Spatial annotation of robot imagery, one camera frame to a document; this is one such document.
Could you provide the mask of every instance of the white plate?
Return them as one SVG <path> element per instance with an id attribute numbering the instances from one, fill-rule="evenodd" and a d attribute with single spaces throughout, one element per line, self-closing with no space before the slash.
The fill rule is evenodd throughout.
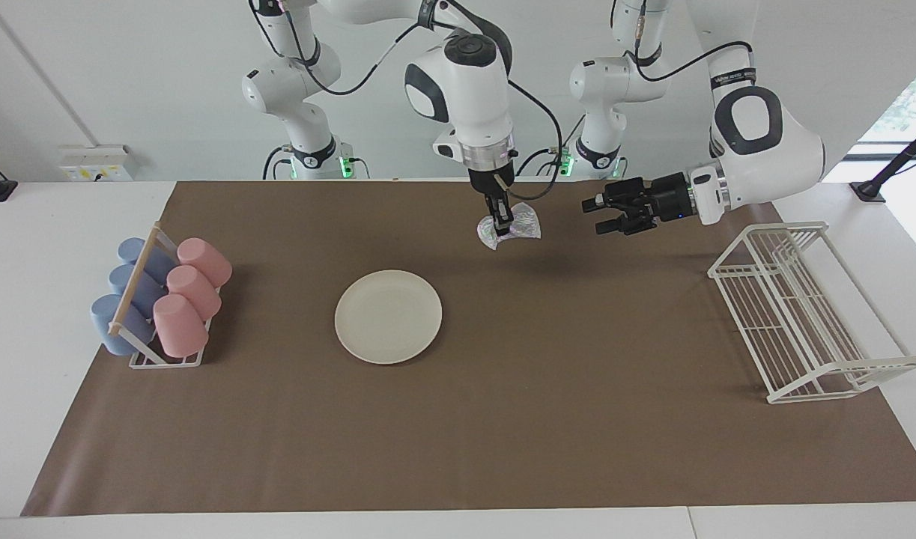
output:
<path id="1" fill-rule="evenodd" d="M 338 340 L 358 359 L 399 364 L 427 348 L 441 327 L 441 300 L 421 277 L 388 269 L 358 279 L 335 309 Z"/>

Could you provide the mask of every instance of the blue cup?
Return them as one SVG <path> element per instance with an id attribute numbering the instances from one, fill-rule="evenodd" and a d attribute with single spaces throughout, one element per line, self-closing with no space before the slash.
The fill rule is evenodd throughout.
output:
<path id="1" fill-rule="evenodd" d="M 115 319 L 115 310 L 118 309 L 119 302 L 121 302 L 121 296 L 118 294 L 113 293 L 99 297 L 98 300 L 95 300 L 95 303 L 91 304 L 91 321 L 94 322 L 95 329 L 101 335 L 101 341 L 104 342 L 105 348 L 108 348 L 112 355 L 131 356 L 137 352 L 135 346 L 132 346 L 129 341 L 125 341 L 125 338 L 121 337 L 121 335 L 112 337 L 108 334 L 108 325 Z M 149 344 L 155 335 L 152 325 L 133 305 L 128 306 L 128 314 L 125 314 L 124 326 L 144 344 Z"/>
<path id="2" fill-rule="evenodd" d="M 112 292 L 119 296 L 124 296 L 125 288 L 128 287 L 128 280 L 132 278 L 132 272 L 135 272 L 135 265 L 125 264 L 116 267 L 108 276 L 108 284 L 112 287 Z M 139 275 L 139 283 L 135 287 L 135 296 L 132 296 L 132 305 L 135 306 L 139 313 L 145 318 L 151 318 L 155 313 L 155 302 L 164 297 L 166 291 L 152 279 L 148 273 L 142 272 Z"/>
<path id="3" fill-rule="evenodd" d="M 134 264 L 139 260 L 145 241 L 140 238 L 126 239 L 118 246 L 118 259 L 123 264 Z M 152 249 L 151 256 L 148 257 L 148 264 L 145 264 L 145 273 L 148 273 L 157 284 L 161 286 L 168 282 L 168 272 L 171 272 L 178 263 L 175 262 L 159 246 Z"/>

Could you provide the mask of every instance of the wall socket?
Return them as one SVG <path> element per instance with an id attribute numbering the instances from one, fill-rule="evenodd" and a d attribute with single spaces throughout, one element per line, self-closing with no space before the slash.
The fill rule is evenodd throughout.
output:
<path id="1" fill-rule="evenodd" d="M 125 146 L 63 146 L 58 167 L 70 181 L 134 181 L 135 158 Z"/>

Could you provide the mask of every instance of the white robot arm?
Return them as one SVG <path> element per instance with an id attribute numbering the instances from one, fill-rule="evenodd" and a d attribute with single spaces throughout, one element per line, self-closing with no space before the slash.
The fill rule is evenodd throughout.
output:
<path id="1" fill-rule="evenodd" d="M 308 13 L 312 4 L 351 24 L 404 18 L 416 20 L 416 27 L 452 30 L 442 44 L 407 66 L 407 98 L 420 115 L 451 124 L 433 144 L 434 151 L 468 167 L 472 187 L 485 195 L 496 232 L 509 232 L 508 190 L 515 181 L 516 156 L 508 100 L 512 45 L 501 28 L 453 0 L 259 2 L 255 19 L 279 58 L 245 76 L 242 88 L 252 106 L 283 120 L 296 154 L 293 161 L 304 177 L 340 171 L 336 147 L 341 142 L 331 134 L 323 110 L 303 102 L 341 75 L 337 55 L 314 36 Z M 308 173 L 312 166 L 321 173 Z"/>
<path id="2" fill-rule="evenodd" d="M 645 0 L 640 6 L 642 20 L 647 4 Z M 820 136 L 801 126 L 774 92 L 756 85 L 749 41 L 758 6 L 759 0 L 688 4 L 710 68 L 715 102 L 712 159 L 650 185 L 639 177 L 607 185 L 604 194 L 584 201 L 584 211 L 609 207 L 625 215 L 599 222 L 598 234 L 635 234 L 655 228 L 657 219 L 694 214 L 712 225 L 727 211 L 776 201 L 820 181 L 825 167 Z"/>
<path id="3" fill-rule="evenodd" d="M 277 58 L 245 75 L 241 88 L 249 105 L 283 122 L 298 178 L 347 177 L 342 157 L 351 157 L 351 146 L 331 133 L 327 114 L 320 106 L 304 101 L 321 91 L 309 69 L 315 69 L 323 85 L 331 85 L 341 76 L 338 55 L 318 41 L 311 28 L 311 4 L 313 0 L 293 0 L 286 7 L 275 0 L 259 0 L 258 7 L 252 8 Z"/>
<path id="4" fill-rule="evenodd" d="M 661 35 L 664 15 L 672 0 L 651 0 L 647 5 L 647 27 L 640 37 L 640 61 L 656 72 L 667 71 L 662 55 Z M 574 157 L 572 177 L 606 180 L 614 174 L 628 119 L 618 110 L 622 103 L 644 103 L 662 98 L 669 79 L 646 81 L 633 64 L 634 44 L 639 27 L 642 0 L 615 3 L 612 34 L 621 47 L 619 57 L 594 58 L 581 62 L 571 71 L 571 95 L 584 106 L 584 126 L 580 136 L 568 147 Z"/>

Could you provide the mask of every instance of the white wire rack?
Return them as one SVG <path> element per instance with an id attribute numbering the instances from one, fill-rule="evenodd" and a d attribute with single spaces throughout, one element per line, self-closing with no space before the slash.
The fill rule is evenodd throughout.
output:
<path id="1" fill-rule="evenodd" d="M 188 356 L 186 358 L 169 358 L 168 356 L 159 354 L 154 349 L 150 348 L 148 344 L 144 344 L 140 338 L 137 338 L 135 334 L 125 326 L 125 315 L 132 303 L 132 298 L 135 296 L 137 285 L 139 285 L 140 273 L 145 269 L 145 265 L 148 264 L 148 258 L 155 248 L 161 248 L 175 262 L 178 262 L 178 247 L 175 246 L 175 243 L 168 238 L 163 230 L 161 230 L 160 222 L 156 222 L 148 235 L 148 239 L 145 240 L 145 246 L 142 249 L 142 253 L 139 255 L 139 259 L 135 262 L 135 270 L 133 270 L 132 277 L 128 280 L 128 285 L 125 287 L 121 301 L 118 303 L 118 310 L 115 312 L 115 318 L 112 318 L 112 322 L 109 324 L 108 333 L 112 335 L 112 337 L 118 337 L 120 335 L 125 341 L 135 346 L 137 352 L 132 355 L 132 358 L 128 362 L 130 368 L 191 368 L 192 366 L 201 365 L 204 348 L 193 356 Z M 218 287 L 217 291 L 221 293 L 221 287 Z M 204 322 L 204 328 L 209 332 L 211 331 L 211 321 L 212 318 L 208 318 L 208 320 Z"/>
<path id="2" fill-rule="evenodd" d="M 826 222 L 751 225 L 708 270 L 738 324 L 772 404 L 841 399 L 916 368 L 825 234 Z M 871 359 L 804 262 L 821 243 L 906 357 Z"/>

